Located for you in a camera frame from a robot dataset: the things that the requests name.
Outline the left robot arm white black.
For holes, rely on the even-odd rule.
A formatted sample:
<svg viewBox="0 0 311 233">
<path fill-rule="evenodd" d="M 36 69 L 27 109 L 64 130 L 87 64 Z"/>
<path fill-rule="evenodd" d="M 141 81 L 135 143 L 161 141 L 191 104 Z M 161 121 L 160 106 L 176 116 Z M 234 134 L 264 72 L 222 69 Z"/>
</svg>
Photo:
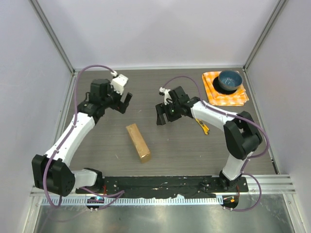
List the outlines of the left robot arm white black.
<svg viewBox="0 0 311 233">
<path fill-rule="evenodd" d="M 132 94 L 121 100 L 128 78 L 118 75 L 112 80 L 95 79 L 86 98 L 77 106 L 70 124 L 58 141 L 44 154 L 35 155 L 32 169 L 35 187 L 66 197 L 73 189 L 87 187 L 92 193 L 103 189 L 102 173 L 92 168 L 71 171 L 71 160 L 85 136 L 110 108 L 125 113 Z"/>
</svg>

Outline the yellow utility knife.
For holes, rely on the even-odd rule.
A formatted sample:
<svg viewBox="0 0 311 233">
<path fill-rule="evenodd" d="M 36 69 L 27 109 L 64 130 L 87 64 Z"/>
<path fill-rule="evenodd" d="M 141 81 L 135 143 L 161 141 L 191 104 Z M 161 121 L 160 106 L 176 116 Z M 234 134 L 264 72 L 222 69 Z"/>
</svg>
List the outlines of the yellow utility knife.
<svg viewBox="0 0 311 233">
<path fill-rule="evenodd" d="M 209 135 L 209 128 L 208 126 L 200 119 L 196 118 L 196 122 L 200 125 L 205 135 Z"/>
</svg>

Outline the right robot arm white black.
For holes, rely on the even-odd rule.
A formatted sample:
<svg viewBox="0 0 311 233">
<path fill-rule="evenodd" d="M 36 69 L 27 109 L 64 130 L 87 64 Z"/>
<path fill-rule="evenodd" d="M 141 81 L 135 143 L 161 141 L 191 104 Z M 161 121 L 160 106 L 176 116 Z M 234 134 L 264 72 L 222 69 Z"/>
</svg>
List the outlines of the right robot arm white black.
<svg viewBox="0 0 311 233">
<path fill-rule="evenodd" d="M 232 191 L 242 176 L 247 159 L 262 143 L 251 115 L 246 111 L 239 114 L 223 111 L 199 97 L 190 98 L 181 86 L 172 90 L 161 87 L 159 95 L 164 97 L 164 101 L 155 106 L 157 125 L 165 125 L 167 121 L 173 122 L 185 116 L 197 118 L 224 132 L 229 157 L 219 174 L 219 185 L 226 192 Z"/>
</svg>

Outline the brown cardboard express box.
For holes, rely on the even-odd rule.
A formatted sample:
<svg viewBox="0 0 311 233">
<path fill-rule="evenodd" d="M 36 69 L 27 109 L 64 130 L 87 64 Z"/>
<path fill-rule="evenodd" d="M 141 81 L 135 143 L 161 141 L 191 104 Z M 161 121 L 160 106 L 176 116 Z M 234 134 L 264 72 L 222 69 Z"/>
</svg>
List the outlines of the brown cardboard express box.
<svg viewBox="0 0 311 233">
<path fill-rule="evenodd" d="M 151 151 L 148 148 L 137 124 L 126 126 L 129 136 L 136 148 L 139 159 L 142 163 L 146 163 L 151 159 Z"/>
</svg>

